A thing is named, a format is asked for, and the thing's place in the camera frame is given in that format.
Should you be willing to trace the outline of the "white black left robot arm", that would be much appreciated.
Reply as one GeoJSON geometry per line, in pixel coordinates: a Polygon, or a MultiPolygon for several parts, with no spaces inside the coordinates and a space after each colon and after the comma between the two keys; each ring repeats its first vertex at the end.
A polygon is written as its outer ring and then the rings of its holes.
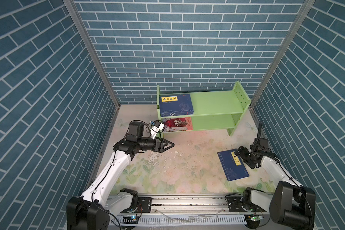
{"type": "Polygon", "coordinates": [[[137,191],[124,188],[110,203],[107,200],[136,154],[148,150],[162,153],[174,147],[174,143],[158,137],[164,129],[165,124],[160,120],[151,124],[140,120],[129,123],[125,136],[114,145],[112,156],[101,173],[80,196],[69,200],[66,206],[69,230],[106,230],[122,212],[132,213],[130,219],[133,223],[139,221],[144,208],[137,191]]]}

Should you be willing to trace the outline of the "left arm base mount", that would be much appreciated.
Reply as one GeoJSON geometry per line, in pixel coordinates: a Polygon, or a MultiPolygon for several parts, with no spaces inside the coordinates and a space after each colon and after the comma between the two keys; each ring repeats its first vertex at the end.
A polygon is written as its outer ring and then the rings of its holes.
{"type": "Polygon", "coordinates": [[[138,200],[132,199],[131,206],[121,211],[121,213],[150,213],[152,207],[152,197],[138,197],[138,200]]]}

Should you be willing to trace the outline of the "blue book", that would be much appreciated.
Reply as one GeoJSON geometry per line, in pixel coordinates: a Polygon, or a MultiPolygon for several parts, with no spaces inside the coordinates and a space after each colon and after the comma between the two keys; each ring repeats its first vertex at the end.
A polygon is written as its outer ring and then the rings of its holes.
{"type": "Polygon", "coordinates": [[[218,158],[228,182],[249,177],[242,160],[235,154],[237,149],[218,152],[218,158]]]}
{"type": "Polygon", "coordinates": [[[190,94],[160,97],[161,117],[192,115],[194,113],[190,94]]]}

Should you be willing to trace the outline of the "red pink illustrated book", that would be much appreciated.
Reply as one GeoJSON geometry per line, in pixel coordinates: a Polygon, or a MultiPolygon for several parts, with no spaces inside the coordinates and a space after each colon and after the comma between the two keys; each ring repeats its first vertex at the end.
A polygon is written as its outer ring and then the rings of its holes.
{"type": "Polygon", "coordinates": [[[163,119],[165,124],[164,132],[179,132],[193,130],[191,117],[163,119]]]}

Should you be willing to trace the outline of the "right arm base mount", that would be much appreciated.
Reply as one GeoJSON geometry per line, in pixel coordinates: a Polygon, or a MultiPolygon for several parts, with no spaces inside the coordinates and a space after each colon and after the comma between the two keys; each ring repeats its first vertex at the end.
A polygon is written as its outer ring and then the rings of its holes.
{"type": "Polygon", "coordinates": [[[225,197],[229,212],[265,213],[266,211],[259,206],[242,202],[242,196],[225,197]]]}

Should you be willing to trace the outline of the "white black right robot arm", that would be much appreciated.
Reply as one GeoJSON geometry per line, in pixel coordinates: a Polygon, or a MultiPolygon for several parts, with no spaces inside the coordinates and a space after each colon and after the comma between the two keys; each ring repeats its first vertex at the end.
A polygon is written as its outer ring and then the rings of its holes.
{"type": "Polygon", "coordinates": [[[294,230],[312,230],[315,221],[316,194],[295,180],[270,151],[249,151],[240,146],[235,155],[251,169],[264,168],[277,187],[273,195],[253,188],[246,188],[241,203],[243,208],[255,211],[260,208],[270,214],[271,220],[294,230]]]}

